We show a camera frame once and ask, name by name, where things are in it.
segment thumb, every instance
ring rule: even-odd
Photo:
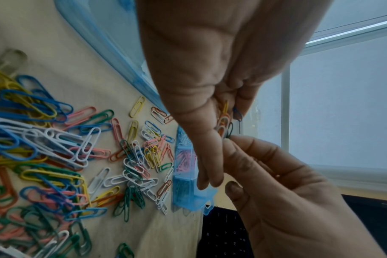
[[[265,169],[233,141],[223,139],[224,170],[243,186],[256,200],[276,199],[289,190],[276,181]]]

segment pile of paper clips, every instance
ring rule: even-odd
[[[145,97],[138,99],[131,118],[144,102]],[[155,107],[151,114],[162,124],[173,120]],[[138,128],[138,121],[132,121],[124,139],[113,110],[75,111],[55,100],[36,78],[12,79],[0,71],[0,257],[63,258],[70,252],[85,256],[92,243],[82,220],[102,216],[113,205],[113,216],[124,213],[127,222],[132,202],[144,209],[144,196],[166,215],[174,170],[170,144],[175,139],[145,121],[140,131],[145,142],[140,145]],[[101,133],[109,130],[119,147],[114,153],[96,147]],[[87,184],[81,173],[96,159],[121,160],[124,170],[114,176],[106,167]],[[159,179],[151,177],[151,169],[166,171],[156,192]],[[36,185],[16,191],[10,170]],[[119,257],[134,256],[124,243],[118,252]]]

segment transparent plastic container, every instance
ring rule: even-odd
[[[133,0],[54,0],[63,18],[117,72],[166,111],[151,80]]]
[[[181,127],[178,127],[176,137],[174,165],[173,204],[192,211],[202,209],[207,215],[213,208],[213,196],[217,189],[209,186],[205,190],[199,190],[196,187],[197,158],[192,143]],[[211,203],[208,207],[205,206],[207,202]]]

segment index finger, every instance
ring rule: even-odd
[[[230,137],[245,153],[266,164],[276,175],[284,175],[299,170],[305,163],[281,149],[279,146],[249,136]]]

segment table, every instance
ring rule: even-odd
[[[53,1],[0,1],[0,55],[6,48],[28,55],[27,64],[19,72],[36,77],[57,100],[72,104],[75,110],[88,105],[99,111],[113,109],[123,133],[128,132],[128,113],[141,94],[77,35],[56,11]],[[152,106],[146,100],[137,117],[140,126],[146,119],[154,121],[149,115]],[[176,122],[160,128],[176,136]],[[102,133],[97,147],[117,150],[112,132]],[[115,174],[122,172],[121,162],[91,161],[83,175],[89,182],[106,166]],[[20,189],[24,183],[10,175],[14,187]],[[167,204],[171,207],[171,198]],[[84,220],[93,242],[89,257],[114,257],[122,242],[132,248],[136,257],[195,257],[202,225],[200,211],[173,207],[164,216],[152,201],[146,200],[144,210],[132,205],[130,221],[125,223],[121,216],[111,216],[112,209],[103,217]]]

